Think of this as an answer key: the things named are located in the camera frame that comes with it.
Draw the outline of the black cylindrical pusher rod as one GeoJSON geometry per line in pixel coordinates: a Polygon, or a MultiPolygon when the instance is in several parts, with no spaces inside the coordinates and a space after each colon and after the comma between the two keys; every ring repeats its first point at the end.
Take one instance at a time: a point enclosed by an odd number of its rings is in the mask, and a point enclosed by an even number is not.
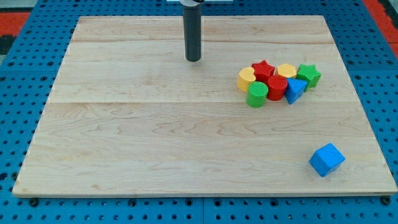
{"type": "Polygon", "coordinates": [[[185,58],[191,62],[201,59],[201,4],[202,1],[182,0],[185,58]]]}

